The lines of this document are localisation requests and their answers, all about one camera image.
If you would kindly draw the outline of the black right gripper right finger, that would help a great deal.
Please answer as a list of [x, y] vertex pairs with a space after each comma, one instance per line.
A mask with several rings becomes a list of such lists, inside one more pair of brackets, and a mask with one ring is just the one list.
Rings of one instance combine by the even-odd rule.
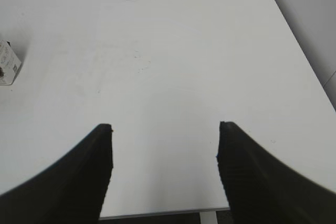
[[234, 223], [335, 223], [335, 193], [220, 122], [218, 171]]

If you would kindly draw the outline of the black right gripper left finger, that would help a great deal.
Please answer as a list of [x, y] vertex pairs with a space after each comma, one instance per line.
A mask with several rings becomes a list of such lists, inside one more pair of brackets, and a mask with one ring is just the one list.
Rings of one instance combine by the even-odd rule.
[[99, 124], [46, 170], [1, 195], [1, 223], [98, 223], [112, 169], [112, 126]]

